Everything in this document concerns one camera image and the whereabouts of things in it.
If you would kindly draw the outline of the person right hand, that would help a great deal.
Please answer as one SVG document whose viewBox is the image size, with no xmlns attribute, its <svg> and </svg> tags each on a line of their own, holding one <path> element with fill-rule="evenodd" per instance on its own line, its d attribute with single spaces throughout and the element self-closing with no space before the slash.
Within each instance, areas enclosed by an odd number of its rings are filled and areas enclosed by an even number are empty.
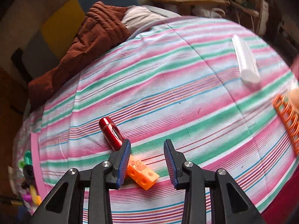
<svg viewBox="0 0 299 224">
<path fill-rule="evenodd" d="M 298 88 L 291 89 L 287 92 L 288 101 L 294 108 L 295 112 L 299 114 L 299 90 Z"/>
</svg>

